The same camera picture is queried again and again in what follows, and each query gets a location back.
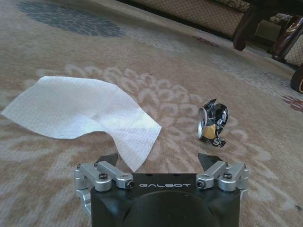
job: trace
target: beige sofa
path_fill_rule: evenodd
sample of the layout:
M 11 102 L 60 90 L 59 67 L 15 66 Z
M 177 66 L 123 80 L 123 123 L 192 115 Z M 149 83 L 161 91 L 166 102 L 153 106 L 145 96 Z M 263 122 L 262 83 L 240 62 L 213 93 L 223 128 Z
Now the beige sofa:
M 131 0 L 142 6 L 201 25 L 232 38 L 249 4 L 241 0 Z M 278 14 L 270 21 L 280 24 L 290 16 Z

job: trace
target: cushion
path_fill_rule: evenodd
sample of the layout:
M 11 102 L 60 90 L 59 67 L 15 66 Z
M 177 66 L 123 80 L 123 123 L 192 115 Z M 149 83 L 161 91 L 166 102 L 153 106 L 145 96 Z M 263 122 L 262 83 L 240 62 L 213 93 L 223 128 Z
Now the cushion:
M 249 3 L 242 1 L 242 0 L 215 0 L 215 1 L 222 3 L 224 5 L 230 6 L 241 12 L 245 12 L 248 9 L 248 7 L 250 6 Z
M 274 24 L 280 24 L 283 21 L 288 21 L 292 18 L 293 16 L 283 14 L 283 13 L 278 13 L 274 17 L 271 17 L 269 19 L 270 22 L 273 22 Z

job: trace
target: black screw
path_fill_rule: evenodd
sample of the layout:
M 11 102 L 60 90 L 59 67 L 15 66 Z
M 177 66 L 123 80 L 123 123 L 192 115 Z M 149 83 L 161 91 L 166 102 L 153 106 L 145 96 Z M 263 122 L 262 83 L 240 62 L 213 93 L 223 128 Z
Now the black screw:
M 232 178 L 232 174 L 228 173 L 228 172 L 225 172 L 225 173 L 223 173 L 223 178 L 225 178 L 225 179 L 231 179 Z
M 99 174 L 99 179 L 100 180 L 107 179 L 107 174 Z
M 129 181 L 126 185 L 127 189 L 132 189 L 134 188 L 134 181 Z
M 197 187 L 199 189 L 204 189 L 205 188 L 205 182 L 204 181 L 197 181 Z

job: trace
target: floral rug pattern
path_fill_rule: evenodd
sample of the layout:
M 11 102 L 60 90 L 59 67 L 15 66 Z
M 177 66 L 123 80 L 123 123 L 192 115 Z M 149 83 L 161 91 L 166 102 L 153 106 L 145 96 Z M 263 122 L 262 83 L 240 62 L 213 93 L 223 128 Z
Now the floral rug pattern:
M 200 173 L 198 153 L 243 162 L 251 172 L 240 226 L 303 222 L 303 97 L 289 86 L 291 70 L 267 65 L 254 47 L 237 52 L 203 31 L 171 29 L 171 21 L 163 27 L 91 1 L 56 2 L 0 0 L 0 110 L 42 76 L 114 83 L 162 126 L 138 173 Z M 198 108 L 213 98 L 230 110 L 223 148 L 197 139 Z M 73 169 L 115 153 L 112 138 L 56 140 L 2 115 L 0 128 L 0 226 L 91 226 Z M 120 158 L 117 167 L 130 171 Z

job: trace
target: patterned carpet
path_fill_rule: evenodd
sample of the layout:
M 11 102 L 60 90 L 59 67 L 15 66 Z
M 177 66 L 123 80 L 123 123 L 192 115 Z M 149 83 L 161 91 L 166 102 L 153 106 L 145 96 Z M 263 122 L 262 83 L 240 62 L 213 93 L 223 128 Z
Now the patterned carpet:
M 107 2 L 111 9 L 0 0 L 0 111 L 42 76 L 114 83 L 162 126 L 139 173 L 201 172 L 199 152 L 243 162 L 251 175 L 240 226 L 301 226 L 303 96 L 290 88 L 294 71 L 254 46 L 237 52 L 231 41 Z M 231 113 L 223 148 L 196 138 L 198 108 L 213 98 Z M 90 226 L 73 169 L 115 152 L 113 140 L 51 139 L 3 116 L 0 128 L 0 226 Z M 130 171 L 121 159 L 117 166 Z

